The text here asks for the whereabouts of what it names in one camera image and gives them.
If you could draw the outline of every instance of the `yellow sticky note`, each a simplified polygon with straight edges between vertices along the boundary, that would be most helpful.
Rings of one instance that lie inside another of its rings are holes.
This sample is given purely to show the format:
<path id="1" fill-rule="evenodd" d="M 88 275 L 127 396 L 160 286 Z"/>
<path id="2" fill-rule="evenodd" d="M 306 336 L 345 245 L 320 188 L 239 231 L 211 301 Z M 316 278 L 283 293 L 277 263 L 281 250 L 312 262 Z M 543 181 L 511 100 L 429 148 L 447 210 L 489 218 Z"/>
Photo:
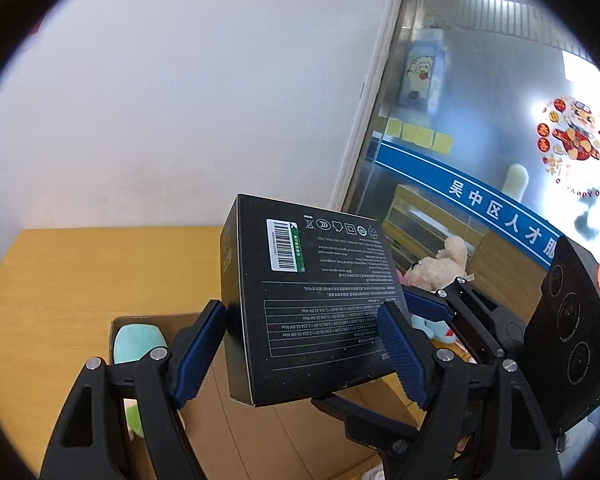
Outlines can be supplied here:
<path id="1" fill-rule="evenodd" d="M 402 126 L 402 138 L 407 142 L 413 142 L 417 146 L 431 149 L 433 144 L 433 130 L 418 126 L 417 124 L 404 123 Z"/>
<path id="2" fill-rule="evenodd" d="M 418 133 L 416 134 L 416 140 L 413 141 L 417 146 L 431 149 L 433 144 L 433 130 L 431 128 L 424 128 L 418 126 Z"/>
<path id="3" fill-rule="evenodd" d="M 402 133 L 402 121 L 389 118 L 384 132 L 392 137 L 400 137 L 400 134 Z"/>
<path id="4" fill-rule="evenodd" d="M 402 140 L 415 142 L 415 139 L 418 136 L 418 128 L 419 126 L 417 124 L 404 123 L 402 126 Z"/>
<path id="5" fill-rule="evenodd" d="M 454 145 L 454 138 L 441 132 L 436 133 L 436 140 L 433 141 L 433 151 L 446 155 L 451 151 Z"/>

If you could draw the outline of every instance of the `light blue plush toy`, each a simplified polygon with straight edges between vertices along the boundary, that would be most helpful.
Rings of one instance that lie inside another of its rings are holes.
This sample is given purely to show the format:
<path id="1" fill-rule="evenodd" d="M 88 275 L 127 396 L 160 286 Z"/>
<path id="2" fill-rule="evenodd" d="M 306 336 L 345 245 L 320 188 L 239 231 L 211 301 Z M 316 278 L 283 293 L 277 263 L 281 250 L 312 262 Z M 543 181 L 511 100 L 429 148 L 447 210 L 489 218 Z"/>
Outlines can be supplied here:
<path id="1" fill-rule="evenodd" d="M 157 346 L 167 346 L 167 342 L 157 326 L 143 323 L 125 325 L 120 328 L 113 343 L 113 362 L 120 364 L 138 361 Z M 124 403 L 129 439 L 133 440 L 134 434 L 144 438 L 138 402 L 135 399 L 125 399 Z"/>
<path id="2" fill-rule="evenodd" d="M 418 330 L 422 330 L 429 339 L 436 339 L 441 343 L 452 345 L 458 340 L 454 331 L 444 321 L 430 321 L 411 314 L 411 325 Z"/>

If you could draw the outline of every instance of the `blue gripper pad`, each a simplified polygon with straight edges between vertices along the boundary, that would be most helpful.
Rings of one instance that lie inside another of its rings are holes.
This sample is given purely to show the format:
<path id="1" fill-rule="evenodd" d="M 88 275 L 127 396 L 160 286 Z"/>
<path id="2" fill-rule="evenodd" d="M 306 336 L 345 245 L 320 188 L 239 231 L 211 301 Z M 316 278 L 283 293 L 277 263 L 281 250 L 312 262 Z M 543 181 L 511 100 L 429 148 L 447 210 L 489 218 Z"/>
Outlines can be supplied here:
<path id="1" fill-rule="evenodd" d="M 428 290 L 422 290 L 417 286 L 402 286 L 404 299 L 407 302 L 409 312 L 423 317 L 429 321 L 449 322 L 453 319 L 453 313 L 446 306 L 446 301 L 437 297 Z"/>
<path id="2" fill-rule="evenodd" d="M 434 346 L 413 328 L 395 303 L 378 308 L 378 332 L 407 396 L 426 410 L 435 396 Z"/>
<path id="3" fill-rule="evenodd" d="M 168 389 L 178 409 L 202 386 L 226 330 L 226 307 L 211 300 L 192 326 L 178 331 L 169 345 Z"/>

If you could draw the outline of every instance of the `black speaker device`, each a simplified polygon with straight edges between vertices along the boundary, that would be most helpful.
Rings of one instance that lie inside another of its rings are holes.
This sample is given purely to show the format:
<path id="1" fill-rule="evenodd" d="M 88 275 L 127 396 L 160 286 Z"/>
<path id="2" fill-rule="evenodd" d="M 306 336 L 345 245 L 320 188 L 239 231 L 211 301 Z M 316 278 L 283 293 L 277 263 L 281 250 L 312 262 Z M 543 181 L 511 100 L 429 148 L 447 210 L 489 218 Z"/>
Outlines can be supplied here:
<path id="1" fill-rule="evenodd" d="M 541 290 L 519 362 L 557 438 L 600 405 L 600 264 L 562 236 Z"/>

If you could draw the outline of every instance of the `wooden table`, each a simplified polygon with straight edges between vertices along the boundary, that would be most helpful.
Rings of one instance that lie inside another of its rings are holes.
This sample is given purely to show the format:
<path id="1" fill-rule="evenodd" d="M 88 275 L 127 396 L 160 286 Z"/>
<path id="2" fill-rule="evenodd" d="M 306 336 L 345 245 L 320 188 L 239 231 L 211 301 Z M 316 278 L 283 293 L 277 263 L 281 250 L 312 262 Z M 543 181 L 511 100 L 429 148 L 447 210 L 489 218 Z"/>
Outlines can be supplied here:
<path id="1" fill-rule="evenodd" d="M 0 424 L 36 473 L 72 384 L 117 316 L 220 297 L 219 227 L 26 230 L 0 266 Z"/>

